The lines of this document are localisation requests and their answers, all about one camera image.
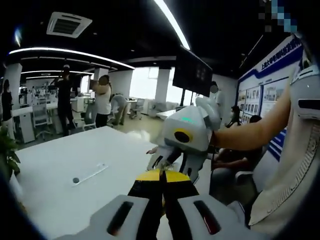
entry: ceiling light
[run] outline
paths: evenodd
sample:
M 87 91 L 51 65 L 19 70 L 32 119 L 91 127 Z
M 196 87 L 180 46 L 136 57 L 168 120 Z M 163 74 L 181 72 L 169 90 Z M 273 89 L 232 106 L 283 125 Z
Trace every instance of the ceiling light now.
M 48 79 L 48 78 L 59 78 L 59 76 L 30 76 L 25 79 Z
M 178 38 L 180 39 L 181 44 L 184 46 L 184 48 L 190 50 L 189 44 L 187 42 L 187 39 L 185 35 L 183 34 L 180 26 L 178 25 L 175 17 L 169 10 L 168 6 L 165 4 L 164 0 L 154 0 L 154 2 L 158 5 L 158 7 L 161 9 L 165 17 L 169 20 L 171 26 L 175 30 L 175 33 L 178 35 Z
M 133 66 L 124 64 L 122 62 L 119 61 L 115 61 L 106 57 L 102 57 L 102 56 L 97 56 L 97 55 L 93 55 L 90 53 L 85 53 L 85 52 L 81 52 L 81 51 L 74 51 L 74 50 L 68 50 L 68 49 L 62 49 L 62 48 L 54 48 L 54 47 L 28 47 L 28 48 L 21 48 L 21 49 L 17 49 L 17 50 L 13 50 L 11 52 L 9 52 L 10 54 L 15 54 L 15 53 L 20 53 L 20 52 L 28 52 L 28 51 L 54 51 L 54 52 L 62 52 L 62 53 L 69 53 L 69 54 L 78 54 L 78 55 L 83 55 L 83 56 L 87 56 L 87 57 L 91 57 L 91 58 L 95 58 L 95 59 L 100 59 L 100 60 L 104 60 L 104 61 L 108 61 L 114 64 L 118 64 L 130 69 L 135 69 Z
M 33 73 L 60 73 L 61 70 L 39 70 L 39 71 L 24 71 L 21 74 L 33 74 Z M 70 73 L 73 74 L 88 74 L 88 75 L 94 75 L 92 72 L 86 72 L 86 71 L 70 71 Z

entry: white pillar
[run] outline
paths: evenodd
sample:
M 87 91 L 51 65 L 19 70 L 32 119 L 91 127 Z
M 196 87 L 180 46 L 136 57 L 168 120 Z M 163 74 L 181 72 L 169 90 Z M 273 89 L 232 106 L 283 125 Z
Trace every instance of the white pillar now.
M 170 69 L 159 69 L 154 98 L 157 103 L 165 103 L 167 100 L 169 75 Z
M 96 69 L 94 69 L 93 80 L 94 81 L 98 81 L 101 76 L 108 75 L 108 73 L 109 73 L 109 69 L 96 68 Z
M 20 87 L 20 77 L 22 72 L 22 65 L 20 63 L 15 63 L 8 65 L 5 69 L 3 79 L 9 80 L 10 91 L 12 95 L 12 109 L 19 109 L 19 87 Z

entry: black ceiling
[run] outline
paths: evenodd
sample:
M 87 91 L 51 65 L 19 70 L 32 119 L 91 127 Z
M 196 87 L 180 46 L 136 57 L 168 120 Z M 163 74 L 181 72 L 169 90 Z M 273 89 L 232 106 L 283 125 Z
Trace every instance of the black ceiling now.
M 205 58 L 216 74 L 239 77 L 274 49 L 285 37 L 280 27 L 265 33 L 265 21 L 259 19 L 264 8 L 257 0 L 165 0 L 184 33 L 191 50 Z M 126 63 L 128 60 L 175 56 L 180 41 L 169 21 L 153 0 L 113 0 L 86 2 L 75 0 L 11 1 L 2 14 L 3 44 L 0 56 L 6 64 L 21 62 L 23 72 L 58 70 L 64 60 L 31 57 L 59 57 L 88 61 L 119 70 L 123 66 L 74 54 L 56 52 L 24 52 L 7 56 L 18 49 L 14 32 L 21 30 L 21 46 L 53 47 L 75 50 Z M 78 38 L 47 35 L 52 12 L 64 12 L 92 19 L 91 25 Z M 246 55 L 263 35 L 255 50 L 239 69 Z M 94 64 L 69 61 L 74 71 L 93 68 Z M 145 61 L 131 66 L 158 66 L 174 61 Z

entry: window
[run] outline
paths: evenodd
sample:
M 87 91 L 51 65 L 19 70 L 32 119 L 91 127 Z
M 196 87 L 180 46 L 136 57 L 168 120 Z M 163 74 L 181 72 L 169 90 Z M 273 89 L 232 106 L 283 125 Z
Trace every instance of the window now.
M 89 76 L 83 76 L 81 79 L 80 84 L 80 91 L 81 93 L 87 93 L 88 92 L 88 84 L 89 84 Z
M 133 70 L 130 97 L 154 99 L 156 96 L 159 67 L 138 67 Z
M 158 67 L 150 67 L 149 68 L 149 79 L 158 79 L 159 68 Z
M 173 67 L 171 68 L 170 74 L 169 74 L 169 83 L 168 83 L 168 90 L 166 93 L 166 101 L 180 104 L 183 89 L 180 87 L 173 86 L 174 76 L 175 76 L 175 68 Z M 192 91 L 185 90 L 184 101 L 183 101 L 184 106 L 190 105 L 191 96 L 192 96 Z

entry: man in white shirt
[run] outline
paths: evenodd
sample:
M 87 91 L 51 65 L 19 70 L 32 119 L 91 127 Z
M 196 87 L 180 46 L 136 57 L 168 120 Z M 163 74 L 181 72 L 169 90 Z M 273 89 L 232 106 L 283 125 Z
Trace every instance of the man in white shirt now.
M 225 95 L 221 91 L 221 89 L 219 89 L 219 87 L 215 81 L 212 82 L 212 86 L 210 88 L 209 98 L 212 103 L 216 103 L 218 105 L 220 119 L 222 120 L 222 117 L 224 114 Z

